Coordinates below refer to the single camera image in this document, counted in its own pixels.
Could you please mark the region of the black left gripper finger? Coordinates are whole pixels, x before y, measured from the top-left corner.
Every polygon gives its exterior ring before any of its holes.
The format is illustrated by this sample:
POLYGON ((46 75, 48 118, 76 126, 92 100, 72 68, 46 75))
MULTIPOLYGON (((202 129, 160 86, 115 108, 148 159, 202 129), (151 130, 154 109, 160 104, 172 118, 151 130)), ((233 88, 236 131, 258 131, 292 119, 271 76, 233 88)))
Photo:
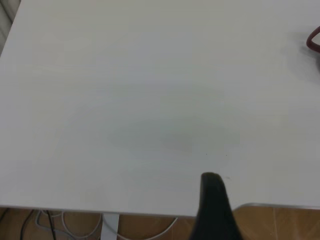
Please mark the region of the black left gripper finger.
POLYGON ((242 240, 225 184, 220 175, 205 172, 200 179, 199 208, 191 240, 242 240))

